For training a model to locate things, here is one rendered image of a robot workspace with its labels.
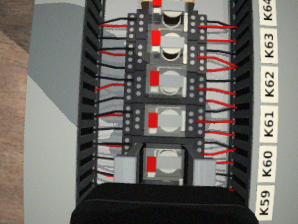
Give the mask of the grey mounting plate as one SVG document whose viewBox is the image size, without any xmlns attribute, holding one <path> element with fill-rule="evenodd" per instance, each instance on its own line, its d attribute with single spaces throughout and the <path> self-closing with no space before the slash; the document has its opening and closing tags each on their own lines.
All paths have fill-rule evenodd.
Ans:
<svg viewBox="0 0 298 224">
<path fill-rule="evenodd" d="M 104 21 L 127 17 L 128 13 L 137 13 L 137 9 L 142 9 L 141 0 L 105 0 Z M 220 21 L 230 25 L 230 0 L 195 0 L 193 10 L 198 10 L 198 14 L 207 14 L 207 21 Z M 127 20 L 118 20 L 110 23 L 110 25 L 127 25 Z M 207 23 L 209 26 L 223 26 L 218 23 Z M 126 37 L 127 28 L 123 27 L 104 27 L 103 36 L 105 37 Z M 207 39 L 211 40 L 231 40 L 230 29 L 214 29 L 207 28 Z M 126 47 L 126 40 L 103 39 L 102 48 Z M 223 50 L 231 52 L 231 42 L 216 43 L 207 42 L 207 49 Z M 106 51 L 111 53 L 126 53 L 126 50 L 111 50 Z M 217 57 L 231 63 L 231 55 L 219 52 L 207 52 L 207 56 Z M 101 63 L 125 67 L 125 56 L 112 56 L 102 53 Z M 207 59 L 207 69 L 231 67 L 225 63 L 214 59 Z M 206 79 L 208 80 L 230 80 L 231 70 L 223 70 L 216 72 L 208 72 Z M 125 78 L 125 69 L 113 69 L 101 66 L 101 76 L 111 78 Z M 124 84 L 124 81 L 113 81 L 100 79 L 100 87 L 119 83 Z M 230 92 L 230 82 L 206 82 L 206 88 L 215 88 Z M 124 97 L 124 86 L 111 86 L 100 90 L 100 100 L 113 96 Z M 206 99 L 216 100 L 230 104 L 230 95 L 216 92 L 206 91 Z M 123 110 L 124 99 L 113 99 L 99 103 L 99 114 L 113 110 Z M 206 110 L 221 110 L 229 108 L 214 102 L 206 102 Z M 205 120 L 219 121 L 230 120 L 230 110 L 219 113 L 206 113 Z M 229 133 L 230 123 L 205 123 L 205 131 L 217 131 Z M 123 117 L 107 116 L 99 117 L 98 128 L 123 127 Z M 122 143 L 122 130 L 102 130 L 98 131 L 98 143 L 100 142 L 118 142 Z M 229 136 L 205 133 L 205 141 L 218 142 L 224 145 L 229 145 Z M 204 153 L 214 153 L 229 148 L 221 147 L 216 144 L 205 144 Z M 122 147 L 107 147 L 98 146 L 97 156 L 114 158 L 117 154 L 122 154 Z M 228 152 L 218 154 L 213 157 L 216 162 L 228 161 Z M 97 171 L 113 174 L 114 161 L 106 159 L 97 159 Z M 216 173 L 228 173 L 228 164 L 216 164 Z M 97 183 L 113 182 L 113 177 L 107 177 L 97 173 Z M 227 187 L 227 176 L 216 175 L 215 186 Z"/>
</svg>

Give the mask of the black relay socket row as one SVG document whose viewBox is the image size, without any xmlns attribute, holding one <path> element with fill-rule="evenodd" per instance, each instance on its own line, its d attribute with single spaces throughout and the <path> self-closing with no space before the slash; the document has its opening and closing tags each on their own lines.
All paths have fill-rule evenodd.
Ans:
<svg viewBox="0 0 298 224">
<path fill-rule="evenodd" d="M 153 99 L 144 97 L 146 92 L 146 65 L 149 63 L 147 55 L 149 6 L 147 9 L 137 9 L 137 13 L 128 13 L 128 17 L 136 20 L 127 20 L 126 47 L 135 47 L 135 50 L 126 50 L 125 78 L 134 81 L 124 81 L 123 110 L 132 113 L 123 113 L 122 154 L 127 154 L 136 143 L 175 143 L 191 145 L 199 153 L 204 153 L 205 123 L 196 123 L 196 120 L 205 120 L 206 91 L 197 88 L 206 88 L 207 59 L 198 56 L 207 56 L 207 28 L 198 28 L 198 25 L 207 26 L 207 15 L 199 15 L 198 10 L 188 10 L 186 24 L 187 55 L 183 64 L 187 64 L 187 94 L 182 99 Z M 185 137 L 173 136 L 146 136 L 144 135 L 145 104 L 156 105 L 186 105 Z"/>
</svg>

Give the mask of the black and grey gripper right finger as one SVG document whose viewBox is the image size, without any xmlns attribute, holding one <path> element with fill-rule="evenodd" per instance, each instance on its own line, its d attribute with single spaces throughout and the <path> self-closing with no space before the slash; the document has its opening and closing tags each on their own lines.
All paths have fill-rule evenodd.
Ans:
<svg viewBox="0 0 298 224">
<path fill-rule="evenodd" d="M 182 145 L 183 146 L 183 145 Z M 184 145 L 184 185 L 215 186 L 216 160 L 203 157 L 191 145 Z"/>
</svg>

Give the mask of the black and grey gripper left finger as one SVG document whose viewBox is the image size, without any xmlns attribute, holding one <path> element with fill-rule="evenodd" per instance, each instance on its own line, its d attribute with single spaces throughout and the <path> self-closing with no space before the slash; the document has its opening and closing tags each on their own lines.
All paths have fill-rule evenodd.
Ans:
<svg viewBox="0 0 298 224">
<path fill-rule="evenodd" d="M 117 154 L 114 157 L 113 182 L 142 183 L 144 146 L 143 143 L 136 143 L 127 154 Z"/>
</svg>

